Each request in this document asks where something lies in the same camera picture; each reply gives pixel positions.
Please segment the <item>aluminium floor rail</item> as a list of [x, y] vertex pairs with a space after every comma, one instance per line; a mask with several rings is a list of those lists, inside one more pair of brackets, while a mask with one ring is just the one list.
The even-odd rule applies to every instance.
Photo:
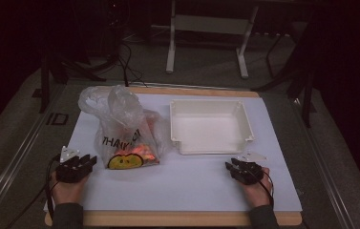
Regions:
[[342, 200], [340, 192], [331, 176], [330, 170], [325, 162], [321, 149], [313, 135], [311, 129], [306, 125], [305, 121], [301, 116], [303, 107], [301, 106], [300, 100], [290, 99], [289, 100], [292, 110], [295, 113], [300, 125], [303, 127], [305, 138], [308, 140], [309, 148], [314, 159], [314, 164], [318, 171], [318, 174], [323, 182], [325, 190], [328, 194], [328, 199], [334, 210], [336, 217], [338, 218], [339, 224], [342, 229], [354, 229], [352, 219], [348, 213], [346, 204]]
[[45, 106], [44, 111], [36, 116], [36, 120], [31, 125], [31, 128], [28, 131], [26, 137], [20, 144], [18, 150], [12, 155], [12, 158], [10, 159], [9, 163], [3, 170], [0, 176], [0, 204], [4, 199], [4, 197], [6, 196], [8, 190], [10, 189], [25, 158], [30, 153], [32, 145], [36, 141], [41, 128], [44, 126], [45, 121], [53, 111], [54, 104], [61, 96], [64, 89], [65, 89], [65, 85], [63, 84], [54, 86], [54, 89], [51, 92], [50, 101]]

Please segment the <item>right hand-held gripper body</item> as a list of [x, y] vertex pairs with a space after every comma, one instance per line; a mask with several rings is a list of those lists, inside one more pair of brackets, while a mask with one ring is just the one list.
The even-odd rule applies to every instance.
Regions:
[[246, 162], [244, 166], [236, 166], [241, 172], [234, 174], [234, 178], [245, 185], [252, 185], [258, 183], [264, 176], [262, 166], [258, 164], [259, 161], [266, 160], [265, 156], [260, 156], [255, 153], [246, 153], [235, 157], [238, 160]]

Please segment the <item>white metal desk frame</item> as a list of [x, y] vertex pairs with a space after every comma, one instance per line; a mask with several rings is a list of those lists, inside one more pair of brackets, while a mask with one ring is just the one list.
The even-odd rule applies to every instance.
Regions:
[[176, 31], [200, 31], [212, 33], [235, 34], [243, 37], [242, 44], [236, 49], [239, 70], [242, 79], [247, 79], [249, 73], [246, 67], [244, 53], [251, 36], [258, 6], [253, 6], [248, 19], [220, 18], [209, 16], [196, 16], [176, 13], [177, 0], [171, 0], [170, 13], [170, 41], [166, 62], [166, 72], [172, 73], [175, 67]]

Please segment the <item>white table mat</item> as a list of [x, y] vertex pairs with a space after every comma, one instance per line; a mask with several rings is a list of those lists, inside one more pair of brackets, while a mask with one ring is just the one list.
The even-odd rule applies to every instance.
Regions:
[[[274, 209], [300, 212], [301, 202], [275, 135], [264, 101], [245, 97], [244, 107], [255, 139], [247, 151], [266, 157], [274, 183]], [[249, 209], [239, 184], [225, 168], [230, 155], [183, 156], [165, 153], [160, 164], [107, 170], [99, 161], [85, 185], [81, 204], [87, 211], [214, 211]]]

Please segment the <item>white plastic bin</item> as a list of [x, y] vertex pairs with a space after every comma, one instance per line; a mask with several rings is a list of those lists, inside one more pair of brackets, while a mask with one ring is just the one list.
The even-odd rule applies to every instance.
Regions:
[[174, 99], [170, 123], [183, 155], [240, 154], [255, 139], [241, 100]]

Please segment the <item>clear plastic bag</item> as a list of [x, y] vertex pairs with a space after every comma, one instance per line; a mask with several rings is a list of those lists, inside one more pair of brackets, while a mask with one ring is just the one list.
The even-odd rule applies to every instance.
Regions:
[[155, 116], [154, 137], [159, 158], [174, 148], [170, 139], [169, 121], [158, 112], [142, 107], [139, 98], [124, 86], [89, 87], [78, 99], [78, 107], [99, 120], [95, 134], [95, 149], [110, 170], [129, 168], [128, 158], [137, 129], [148, 129], [146, 117]]

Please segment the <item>black metal stand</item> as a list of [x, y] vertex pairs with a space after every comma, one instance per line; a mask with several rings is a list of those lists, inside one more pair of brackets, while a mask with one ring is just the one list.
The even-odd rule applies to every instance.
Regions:
[[78, 62], [89, 64], [82, 32], [74, 8], [74, 0], [42, 0], [40, 10], [41, 48], [41, 108], [44, 113], [50, 105], [50, 75], [61, 84], [66, 84], [69, 76], [66, 68], [72, 68], [81, 76], [92, 81], [104, 81]]
[[309, 50], [315, 35], [316, 22], [313, 20], [292, 22], [289, 27], [292, 30], [292, 36], [295, 37], [298, 34], [298, 37], [295, 48], [285, 65], [270, 82], [254, 87], [251, 91], [265, 92], [290, 80], [286, 95], [288, 98], [297, 100], [300, 94], [304, 94], [301, 101], [301, 115], [306, 127], [310, 128], [309, 114], [314, 80], [314, 65], [312, 62], [314, 54]]

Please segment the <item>red chip bag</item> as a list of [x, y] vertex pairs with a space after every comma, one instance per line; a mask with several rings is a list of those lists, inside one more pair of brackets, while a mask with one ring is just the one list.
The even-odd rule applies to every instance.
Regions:
[[154, 127], [157, 118], [152, 115], [146, 117], [148, 129], [137, 129], [133, 136], [133, 144], [125, 162], [129, 168], [159, 164], [157, 142], [154, 137]]

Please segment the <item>person's right hand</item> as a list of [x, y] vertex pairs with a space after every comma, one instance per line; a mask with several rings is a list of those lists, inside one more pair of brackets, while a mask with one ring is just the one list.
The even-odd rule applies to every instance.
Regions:
[[271, 192], [273, 184], [269, 177], [269, 169], [263, 167], [262, 170], [264, 176], [258, 183], [252, 185], [241, 184], [241, 187], [244, 190], [244, 196], [251, 208], [262, 205], [272, 206], [273, 197]]

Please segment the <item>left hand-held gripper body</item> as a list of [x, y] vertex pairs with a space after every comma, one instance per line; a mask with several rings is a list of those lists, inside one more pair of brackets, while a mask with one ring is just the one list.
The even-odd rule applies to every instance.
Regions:
[[84, 164], [79, 160], [83, 156], [78, 150], [63, 146], [60, 153], [59, 165], [56, 167], [56, 178], [66, 183], [77, 183], [88, 174], [84, 171]]

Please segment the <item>person's left hand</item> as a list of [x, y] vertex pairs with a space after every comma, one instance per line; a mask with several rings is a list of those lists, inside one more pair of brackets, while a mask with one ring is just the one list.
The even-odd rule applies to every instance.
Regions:
[[79, 203], [82, 193], [89, 177], [82, 178], [77, 183], [66, 183], [58, 181], [56, 172], [52, 173], [51, 194], [56, 205], [64, 203]]

